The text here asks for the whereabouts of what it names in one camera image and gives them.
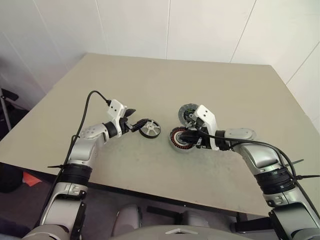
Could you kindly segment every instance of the red object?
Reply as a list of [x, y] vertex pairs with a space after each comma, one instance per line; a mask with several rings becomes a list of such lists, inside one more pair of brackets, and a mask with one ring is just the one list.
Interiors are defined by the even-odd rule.
[[37, 183], [41, 183], [42, 181], [35, 176], [30, 175], [27, 172], [23, 172], [23, 181], [29, 185], [29, 187], [32, 187], [33, 185], [36, 185]]

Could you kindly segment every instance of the white wall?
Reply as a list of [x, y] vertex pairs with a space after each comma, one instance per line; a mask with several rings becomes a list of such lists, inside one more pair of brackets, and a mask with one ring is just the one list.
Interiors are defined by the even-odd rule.
[[87, 52], [268, 64], [320, 131], [319, 0], [1, 0], [0, 82], [32, 108]]

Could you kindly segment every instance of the beige table surface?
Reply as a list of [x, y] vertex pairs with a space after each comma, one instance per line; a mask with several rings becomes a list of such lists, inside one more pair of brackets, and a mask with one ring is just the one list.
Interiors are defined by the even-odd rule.
[[[162, 60], [87, 54], [0, 142], [0, 161], [56, 174], [81, 121], [86, 97], [99, 90], [159, 122], [158, 138], [138, 132], [111, 139], [100, 151], [90, 181], [203, 206], [268, 214], [254, 176], [230, 151], [178, 153], [168, 143], [180, 126], [179, 108], [204, 104], [219, 129], [251, 128], [260, 140], [281, 148], [298, 174], [320, 173], [320, 136], [269, 65]], [[107, 105], [93, 96], [85, 127], [107, 122]], [[320, 210], [320, 181], [301, 184]]]

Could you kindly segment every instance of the black cable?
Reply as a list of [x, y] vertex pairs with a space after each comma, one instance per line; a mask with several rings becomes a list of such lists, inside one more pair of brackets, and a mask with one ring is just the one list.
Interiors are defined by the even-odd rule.
[[228, 137], [222, 137], [222, 136], [214, 136], [214, 135], [210, 135], [208, 133], [205, 133], [203, 131], [201, 131], [200, 129], [197, 130], [200, 134], [207, 136], [209, 138], [212, 139], [218, 139], [218, 140], [224, 140], [224, 141], [230, 141], [230, 142], [236, 142], [234, 144], [232, 144], [229, 149], [232, 149], [233, 147], [240, 145], [240, 144], [256, 144], [256, 145], [261, 145], [261, 146], [266, 146], [269, 147], [271, 149], [273, 149], [275, 151], [275, 153], [277, 154], [279, 161], [281, 163], [281, 165], [284, 168], [287, 168], [285, 166], [285, 163], [282, 159], [282, 156], [285, 158], [285, 160], [287, 161], [287, 163], [290, 166], [291, 172], [288, 171], [289, 176], [291, 177], [291, 179], [294, 181], [294, 183], [298, 186], [298, 188], [300, 189], [300, 191], [302, 192], [303, 196], [305, 197], [305, 199], [307, 200], [307, 202], [309, 203], [310, 207], [312, 208], [312, 210], [315, 212], [315, 214], [317, 215], [318, 218], [320, 218], [319, 213], [316, 209], [316, 207], [314, 206], [314, 204], [312, 203], [311, 199], [309, 198], [309, 196], [307, 195], [306, 191], [304, 190], [304, 188], [300, 185], [300, 183], [298, 182], [299, 177], [297, 177], [296, 175], [296, 170], [294, 165], [292, 164], [291, 160], [289, 159], [289, 157], [279, 148], [277, 148], [276, 146], [273, 146], [269, 143], [266, 142], [262, 142], [262, 141], [254, 141], [254, 140], [245, 140], [245, 139], [239, 139], [239, 138], [228, 138]]
[[83, 125], [84, 125], [84, 122], [85, 122], [85, 119], [86, 119], [86, 115], [87, 115], [87, 110], [88, 110], [88, 105], [89, 105], [90, 97], [91, 97], [91, 95], [94, 94], [94, 93], [98, 94], [103, 100], [105, 100], [105, 102], [107, 103], [107, 105], [110, 106], [111, 100], [106, 99], [99, 91], [93, 90], [93, 91], [91, 91], [91, 92], [88, 94], [88, 96], [87, 96], [87, 98], [86, 98], [86, 101], [85, 101], [84, 111], [83, 111], [83, 114], [82, 114], [82, 119], [81, 119], [79, 128], [78, 128], [78, 130], [76, 131], [76, 134], [71, 137], [71, 143], [70, 143], [70, 146], [69, 146], [68, 152], [67, 152], [67, 154], [66, 154], [66, 157], [65, 157], [65, 160], [64, 160], [63, 165], [57, 166], [57, 168], [59, 168], [60, 166], [62, 166], [62, 167], [61, 167], [59, 173], [57, 174], [57, 176], [55, 177], [55, 179], [54, 179], [54, 181], [53, 181], [53, 184], [51, 185], [51, 188], [50, 188], [50, 190], [49, 190], [49, 193], [48, 193], [48, 195], [46, 196], [44, 205], [43, 205], [43, 207], [42, 207], [42, 210], [41, 210], [39, 219], [37, 220], [37, 222], [36, 222], [36, 224], [35, 224], [35, 227], [37, 227], [37, 226], [40, 224], [41, 217], [42, 217], [42, 215], [43, 215], [43, 213], [44, 213], [44, 211], [45, 211], [45, 208], [46, 208], [46, 206], [47, 206], [47, 204], [48, 204], [48, 202], [49, 202], [49, 200], [50, 200], [50, 197], [51, 197], [51, 195], [52, 195], [52, 193], [53, 193], [53, 191], [54, 191], [54, 187], [55, 187], [56, 184], [57, 184], [57, 180], [59, 179], [61, 173], [62, 173], [63, 170], [64, 170], [63, 167], [67, 164], [67, 162], [68, 162], [68, 160], [69, 160], [69, 157], [70, 157], [72, 148], [74, 147], [74, 145], [75, 145], [75, 143], [76, 143], [76, 141], [77, 141], [77, 138], [79, 138], [79, 134], [80, 134], [80, 132], [81, 132], [81, 129], [82, 129], [82, 127], [83, 127]]

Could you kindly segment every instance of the small wheel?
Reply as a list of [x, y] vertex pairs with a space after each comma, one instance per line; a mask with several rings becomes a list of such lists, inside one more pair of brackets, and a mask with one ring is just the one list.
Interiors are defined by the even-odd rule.
[[149, 119], [139, 132], [147, 139], [155, 139], [161, 133], [161, 127], [156, 121]]

